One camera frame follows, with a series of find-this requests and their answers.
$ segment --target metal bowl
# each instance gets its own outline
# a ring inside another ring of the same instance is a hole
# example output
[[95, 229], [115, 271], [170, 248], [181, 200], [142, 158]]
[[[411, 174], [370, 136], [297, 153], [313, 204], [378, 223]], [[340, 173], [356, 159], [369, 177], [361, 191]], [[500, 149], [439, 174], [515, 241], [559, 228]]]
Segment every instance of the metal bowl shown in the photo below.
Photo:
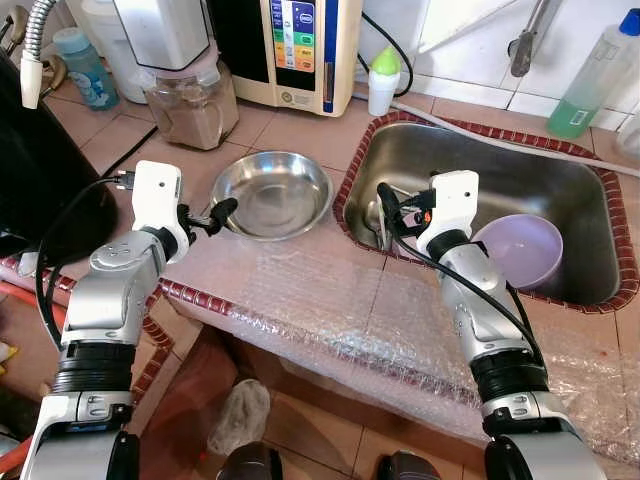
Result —
[[212, 205], [238, 200], [228, 225], [245, 237], [285, 240], [313, 227], [333, 197], [329, 176], [297, 153], [259, 152], [241, 158], [216, 179]]

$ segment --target countertop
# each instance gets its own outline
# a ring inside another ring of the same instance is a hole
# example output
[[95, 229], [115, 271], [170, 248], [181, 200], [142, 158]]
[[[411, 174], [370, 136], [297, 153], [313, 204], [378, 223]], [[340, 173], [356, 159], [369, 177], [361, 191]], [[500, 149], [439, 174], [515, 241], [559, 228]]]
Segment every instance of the countertop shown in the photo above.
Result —
[[[403, 103], [446, 118], [549, 136], [544, 129], [545, 119], [541, 117], [418, 94], [409, 94], [402, 100]], [[47, 99], [47, 104], [99, 172], [104, 171], [153, 127], [153, 117], [146, 106], [125, 100], [111, 111], [91, 112], [82, 105], [78, 93], [69, 82], [53, 93]], [[238, 125], [224, 144], [215, 150], [201, 152], [173, 146], [156, 134], [121, 168], [133, 169], [140, 159], [178, 166], [184, 176], [183, 201], [194, 212], [207, 209], [217, 174], [252, 151], [290, 150], [313, 158], [327, 171], [335, 191], [338, 191], [360, 139], [374, 119], [367, 113], [366, 103], [359, 100], [352, 100], [346, 113], [338, 119], [276, 110], [246, 102], [240, 102], [239, 113]], [[614, 141], [614, 132], [591, 128], [574, 143], [594, 151], [605, 161], [640, 167], [637, 161], [616, 153]], [[634, 258], [640, 262], [640, 181], [623, 175], [619, 175], [619, 181], [629, 234], [634, 245]], [[114, 190], [114, 195], [121, 212], [117, 235], [130, 228], [133, 213], [129, 193]], [[79, 262], [63, 272], [72, 278], [79, 278], [86, 272], [86, 264]], [[415, 309], [422, 308], [422, 304], [411, 304], [408, 294], [389, 296], [387, 285], [405, 286], [408, 292], [416, 295], [420, 295], [422, 290], [426, 299], [435, 299], [429, 308], [434, 317], [442, 317], [437, 320], [441, 322], [438, 325], [442, 330], [435, 333], [447, 337], [442, 342], [444, 346], [455, 340], [452, 339], [452, 333], [448, 332], [448, 320], [445, 320], [446, 315], [438, 304], [433, 272], [358, 248], [342, 232], [331, 213], [308, 233], [277, 244], [253, 242], [226, 230], [212, 238], [199, 233], [187, 257], [178, 264], [170, 265], [163, 277], [168, 281], [166, 285], [177, 282], [193, 289], [192, 294], [194, 291], [211, 294], [256, 313], [257, 317], [252, 320], [256, 332], [262, 328], [265, 335], [269, 333], [265, 327], [269, 319], [284, 322], [279, 325], [281, 329], [286, 329], [286, 325], [293, 322], [296, 328], [285, 332], [281, 342], [264, 341], [259, 346], [294, 360], [303, 355], [305, 349], [299, 355], [287, 355], [287, 342], [300, 342], [300, 331], [304, 331], [305, 335], [311, 335], [311, 340], [304, 337], [303, 343], [336, 335], [345, 345], [359, 348], [362, 348], [362, 338], [375, 335], [389, 346], [406, 347], [410, 350], [407, 353], [409, 363], [413, 362], [413, 366], [422, 365], [421, 356], [426, 359], [432, 355], [429, 349], [424, 346], [416, 348], [415, 342], [399, 338], [399, 334], [407, 332], [394, 330], [398, 324], [397, 318], [389, 318], [389, 325], [383, 322], [384, 318], [394, 313], [402, 314], [402, 311], [398, 313], [397, 305], [402, 305], [406, 313], [413, 314]], [[326, 303], [329, 299], [332, 299], [332, 306]], [[562, 341], [558, 340], [558, 336], [568, 334], [564, 341], [569, 353], [575, 353], [573, 360], [577, 358], [585, 365], [605, 362], [607, 366], [619, 367], [610, 383], [593, 387], [606, 390], [606, 398], [619, 398], [615, 405], [607, 405], [602, 409], [605, 414], [611, 411], [615, 415], [617, 424], [613, 428], [628, 438], [640, 438], [638, 399], [631, 395], [632, 390], [629, 389], [629, 385], [634, 385], [634, 382], [637, 384], [631, 376], [637, 375], [640, 352], [640, 295], [620, 310], [592, 315], [530, 298], [523, 298], [523, 303], [534, 330], [540, 334], [543, 352], [562, 350]], [[238, 316], [227, 315], [222, 318], [189, 302], [184, 302], [183, 310], [194, 318], [234, 334], [245, 338], [251, 335], [247, 333], [249, 327], [241, 331], [234, 330], [234, 322], [240, 318]], [[408, 327], [408, 333], [415, 333], [422, 339], [422, 327], [415, 321]], [[256, 338], [255, 343], [260, 344], [260, 333]], [[315, 365], [319, 373], [340, 377], [332, 375], [333, 367], [326, 363], [332, 357], [338, 361], [337, 357], [345, 353], [345, 349], [338, 350], [338, 354], [336, 351], [325, 352], [327, 355], [322, 357], [322, 362], [320, 357], [311, 359], [308, 366]], [[457, 353], [444, 352], [443, 355], [447, 356], [445, 362], [453, 366], [452, 371], [457, 372], [461, 365]], [[554, 372], [553, 366], [550, 368], [552, 384], [554, 374], [558, 378], [561, 375], [560, 367], [557, 372]], [[353, 371], [345, 375], [341, 378], [353, 378]], [[457, 378], [454, 379], [456, 383], [472, 386], [468, 372], [460, 375], [459, 382]], [[597, 397], [591, 397], [585, 401], [596, 400]], [[596, 407], [582, 405], [580, 408], [588, 410]]]

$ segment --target white hose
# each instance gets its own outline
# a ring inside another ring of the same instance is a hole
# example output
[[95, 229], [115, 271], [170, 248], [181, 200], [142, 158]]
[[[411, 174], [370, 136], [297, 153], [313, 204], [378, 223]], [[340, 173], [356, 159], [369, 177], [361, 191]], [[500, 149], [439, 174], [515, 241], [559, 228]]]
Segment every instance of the white hose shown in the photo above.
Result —
[[[369, 97], [365, 93], [354, 93], [353, 98], [358, 98], [360, 100], [368, 100]], [[623, 175], [630, 175], [632, 177], [640, 178], [640, 168], [637, 168], [637, 169], [630, 168], [622, 165], [616, 165], [614, 163], [603, 162], [602, 160], [593, 160], [590, 158], [583, 158], [583, 157], [577, 157], [575, 155], [569, 155], [568, 153], [553, 152], [553, 151], [549, 151], [541, 148], [532, 148], [524, 145], [518, 145], [515, 143], [504, 142], [502, 140], [496, 140], [495, 138], [485, 137], [483, 135], [470, 132], [469, 130], [460, 128], [452, 123], [447, 122], [446, 120], [442, 120], [441, 118], [438, 118], [434, 115], [424, 112], [418, 108], [410, 107], [408, 105], [404, 105], [399, 102], [392, 102], [391, 106], [393, 108], [397, 108], [398, 110], [402, 110], [404, 112], [415, 115], [416, 117], [422, 118], [423, 120], [427, 120], [428, 122], [438, 125], [439, 127], [446, 128], [447, 130], [451, 130], [452, 132], [459, 133], [460, 135], [464, 135], [467, 138], [472, 138], [479, 142], [483, 142], [488, 145], [493, 145], [494, 147], [505, 148], [513, 152], [528, 153], [530, 155], [540, 155], [542, 157], [555, 158], [557, 160], [580, 163], [582, 165], [603, 168], [605, 170], [611, 170], [613, 172], [622, 173]]]

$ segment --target colored label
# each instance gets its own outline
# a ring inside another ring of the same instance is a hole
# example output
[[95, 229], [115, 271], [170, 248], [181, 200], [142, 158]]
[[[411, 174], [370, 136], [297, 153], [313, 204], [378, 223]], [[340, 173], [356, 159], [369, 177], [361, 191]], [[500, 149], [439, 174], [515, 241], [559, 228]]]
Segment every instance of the colored label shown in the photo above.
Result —
[[293, 0], [271, 0], [276, 67], [315, 70], [315, 7]]

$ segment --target stainless steel sink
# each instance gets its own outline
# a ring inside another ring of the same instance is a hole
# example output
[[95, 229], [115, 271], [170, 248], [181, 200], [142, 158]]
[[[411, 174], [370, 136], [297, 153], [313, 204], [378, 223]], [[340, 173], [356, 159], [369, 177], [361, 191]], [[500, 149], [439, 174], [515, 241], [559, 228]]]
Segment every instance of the stainless steel sink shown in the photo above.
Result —
[[513, 213], [539, 215], [560, 230], [562, 264], [537, 293], [580, 305], [615, 295], [620, 273], [607, 198], [593, 170], [493, 147], [437, 127], [395, 123], [376, 131], [345, 204], [349, 231], [377, 248], [376, 234], [365, 219], [378, 183], [415, 192], [427, 187], [431, 172], [459, 169], [480, 175], [474, 232]]

